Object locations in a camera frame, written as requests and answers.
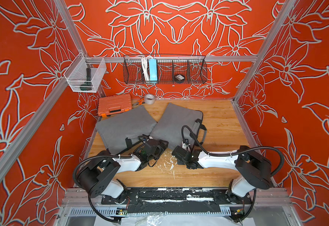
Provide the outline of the grey laptop bag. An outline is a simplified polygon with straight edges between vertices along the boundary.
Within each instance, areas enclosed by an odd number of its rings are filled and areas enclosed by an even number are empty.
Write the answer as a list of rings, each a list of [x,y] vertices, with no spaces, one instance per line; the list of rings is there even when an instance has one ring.
[[[145,107],[139,106],[101,120],[96,123],[95,128],[106,150],[111,154],[120,154],[136,145],[139,142],[138,136],[148,136],[156,124],[156,120]]]
[[[207,128],[203,125],[203,117],[204,115],[201,111],[169,103],[150,136],[157,140],[169,142],[168,148],[171,150],[181,146],[183,139],[187,139],[192,147],[195,141],[190,136],[189,131],[187,129],[182,131],[181,129],[183,126],[188,126],[197,136],[200,130],[204,130],[206,135]]]

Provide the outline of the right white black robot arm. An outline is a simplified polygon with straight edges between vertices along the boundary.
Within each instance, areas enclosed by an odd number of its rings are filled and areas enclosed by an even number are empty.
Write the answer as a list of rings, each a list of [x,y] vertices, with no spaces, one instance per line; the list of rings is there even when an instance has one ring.
[[[257,189],[268,190],[272,187],[271,178],[282,169],[285,163],[283,153],[269,146],[253,148],[240,146],[238,150],[231,152],[208,152],[189,126],[184,125],[181,128],[181,135],[183,145],[176,146],[172,155],[188,169],[223,168],[237,170],[240,173],[238,178],[230,182],[226,191],[229,202],[242,201],[249,192],[253,191],[249,209],[243,211],[239,217],[231,218],[234,223],[242,224],[255,205]],[[261,149],[272,150],[279,155],[279,164],[274,170],[272,170],[271,161],[257,152]]]

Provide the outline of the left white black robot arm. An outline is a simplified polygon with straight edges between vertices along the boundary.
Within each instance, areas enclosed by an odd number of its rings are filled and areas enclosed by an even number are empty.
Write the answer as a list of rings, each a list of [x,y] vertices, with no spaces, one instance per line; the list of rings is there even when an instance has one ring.
[[[127,171],[140,171],[147,166],[153,167],[154,164],[150,165],[150,161],[157,162],[169,145],[167,141],[157,140],[146,135],[138,136],[138,140],[141,145],[130,155],[114,155],[105,150],[82,161],[74,169],[74,183],[87,192],[91,208],[98,217],[105,221],[121,222],[119,218],[110,219],[101,214],[94,207],[92,199],[105,195],[118,203],[128,200],[127,187],[120,180],[114,180],[115,175]]]

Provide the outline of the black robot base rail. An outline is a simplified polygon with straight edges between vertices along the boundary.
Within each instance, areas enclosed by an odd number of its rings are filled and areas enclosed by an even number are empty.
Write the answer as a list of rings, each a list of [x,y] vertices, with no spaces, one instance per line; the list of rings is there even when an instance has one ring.
[[[131,187],[122,203],[103,196],[102,206],[126,209],[128,214],[194,214],[230,216],[252,205],[249,194],[229,196],[227,188],[211,187]]]

